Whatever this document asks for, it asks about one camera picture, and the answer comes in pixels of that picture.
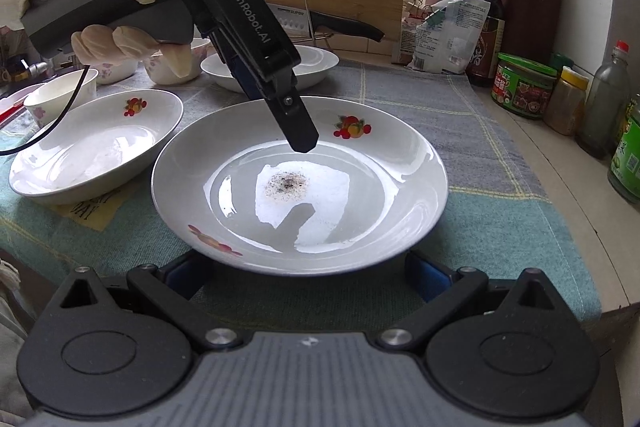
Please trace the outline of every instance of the dish rack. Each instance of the dish rack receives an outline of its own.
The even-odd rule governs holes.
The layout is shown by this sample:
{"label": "dish rack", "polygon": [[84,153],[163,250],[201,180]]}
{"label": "dish rack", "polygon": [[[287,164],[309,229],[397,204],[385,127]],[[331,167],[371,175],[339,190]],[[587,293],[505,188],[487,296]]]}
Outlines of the dish rack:
{"label": "dish rack", "polygon": [[296,34],[296,33],[292,33],[291,29],[292,28],[287,28],[286,25],[282,24],[282,21],[278,20],[278,22],[280,22],[280,24],[282,24],[282,27],[284,28],[284,30],[286,31],[287,35],[289,36],[289,38],[291,38],[291,41],[294,44],[302,44],[302,42],[311,42],[313,47],[317,48],[318,47],[318,41],[324,41],[326,44],[326,48],[329,51],[333,51],[333,49],[331,48],[331,44],[329,44],[329,39],[331,37],[334,36],[333,32],[315,32],[313,31],[313,23],[311,22],[311,13],[309,11],[309,5],[307,0],[303,0],[305,3],[305,14],[306,14],[306,19],[307,19],[307,23],[308,23],[308,27],[309,27],[309,35],[307,36],[303,36],[301,34]]}

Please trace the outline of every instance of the kitchen knife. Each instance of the kitchen knife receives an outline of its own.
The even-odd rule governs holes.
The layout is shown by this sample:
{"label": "kitchen knife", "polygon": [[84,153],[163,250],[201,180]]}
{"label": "kitchen knife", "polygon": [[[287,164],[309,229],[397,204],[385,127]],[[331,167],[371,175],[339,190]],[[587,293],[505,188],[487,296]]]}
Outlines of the kitchen knife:
{"label": "kitchen knife", "polygon": [[[309,20],[306,16],[306,10],[271,3],[268,3],[268,6],[287,34],[305,37],[309,35]],[[378,28],[366,22],[328,15],[314,10],[309,10],[309,15],[311,16],[311,25],[314,32],[322,26],[335,33],[365,37],[376,42],[380,42],[385,36]]]}

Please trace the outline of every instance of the food package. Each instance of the food package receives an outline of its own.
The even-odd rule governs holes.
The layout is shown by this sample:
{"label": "food package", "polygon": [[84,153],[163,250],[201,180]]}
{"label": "food package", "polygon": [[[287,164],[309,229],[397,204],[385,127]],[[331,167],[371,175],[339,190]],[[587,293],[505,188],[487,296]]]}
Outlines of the food package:
{"label": "food package", "polygon": [[415,29],[409,68],[428,73],[463,74],[476,48],[490,4],[483,0],[444,0]]}
{"label": "food package", "polygon": [[394,43],[391,53],[391,63],[406,66],[414,58],[415,51],[415,29],[424,22],[423,18],[414,17],[408,14],[402,19],[402,29],[400,42]]}

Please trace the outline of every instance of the tablecloth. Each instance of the tablecloth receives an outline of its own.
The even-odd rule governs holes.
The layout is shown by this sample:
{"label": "tablecloth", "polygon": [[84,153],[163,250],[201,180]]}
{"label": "tablecloth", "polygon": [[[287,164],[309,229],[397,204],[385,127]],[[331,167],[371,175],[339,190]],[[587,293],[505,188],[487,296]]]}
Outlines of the tablecloth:
{"label": "tablecloth", "polygon": [[[144,70],[112,92],[155,87]],[[179,128],[245,100],[202,74],[169,87],[184,102]],[[476,266],[512,279],[542,268],[580,320],[595,319],[600,301],[564,220],[504,129],[492,120],[465,76],[416,73],[341,61],[305,94],[365,103],[416,128],[440,153],[450,195],[436,228],[419,245],[450,267]],[[0,144],[32,131],[24,115],[0,133]],[[0,248],[54,283],[74,266],[106,276],[140,263],[162,265],[188,250],[162,222],[150,195],[150,169],[92,201],[48,208],[8,187],[12,158],[0,165]],[[221,320],[284,330],[377,329],[420,306],[404,283],[402,256],[355,273],[296,279],[258,275],[222,264],[193,299]]]}

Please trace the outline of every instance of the black cable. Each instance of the black cable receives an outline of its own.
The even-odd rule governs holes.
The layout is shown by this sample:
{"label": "black cable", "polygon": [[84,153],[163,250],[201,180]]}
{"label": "black cable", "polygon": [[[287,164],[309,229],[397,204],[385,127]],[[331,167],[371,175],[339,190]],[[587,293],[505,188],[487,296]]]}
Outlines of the black cable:
{"label": "black cable", "polygon": [[66,103],[66,107],[64,108],[62,113],[60,113],[60,116],[56,119],[56,121],[53,124],[51,124],[51,126],[46,131],[44,131],[42,134],[40,134],[38,137],[34,138],[33,140],[29,140],[27,143],[20,145],[20,147],[15,147],[14,149],[9,149],[8,151],[0,151],[0,156],[10,156],[20,151],[24,151],[25,149],[38,143],[43,138],[49,136],[49,133],[58,126],[58,124],[62,121],[63,118],[65,118],[66,114],[69,112],[69,109],[71,109],[71,106],[76,101],[76,96],[78,96],[78,92],[80,91],[80,88],[82,87],[82,83],[84,82],[86,78],[86,74],[88,72],[89,72],[89,66],[85,66],[84,70],[82,70],[82,75],[80,75],[80,80],[78,82],[78,85],[76,86],[76,90],[73,92],[73,94],[71,95],[71,98]]}

